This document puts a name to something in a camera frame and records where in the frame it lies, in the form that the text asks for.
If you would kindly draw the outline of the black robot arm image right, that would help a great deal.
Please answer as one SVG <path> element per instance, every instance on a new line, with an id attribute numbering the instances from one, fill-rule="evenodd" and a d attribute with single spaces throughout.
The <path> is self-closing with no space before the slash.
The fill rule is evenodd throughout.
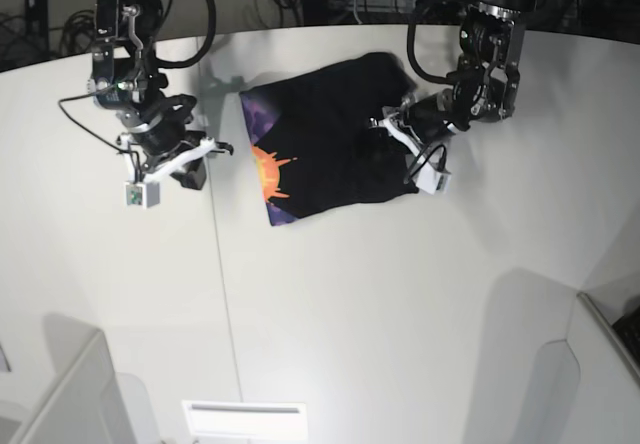
<path id="1" fill-rule="evenodd" d="M 384 128 L 420 162 L 438 144 L 469 130 L 474 122 L 493 123 L 513 115 L 520 85 L 519 61 L 525 14 L 536 0 L 417 0 L 408 21 L 406 52 L 411 69 L 440 91 L 405 95 L 385 107 L 373 128 Z M 417 59 L 417 27 L 431 12 L 457 6 L 463 13 L 458 39 L 461 53 L 454 70 L 427 72 Z"/>

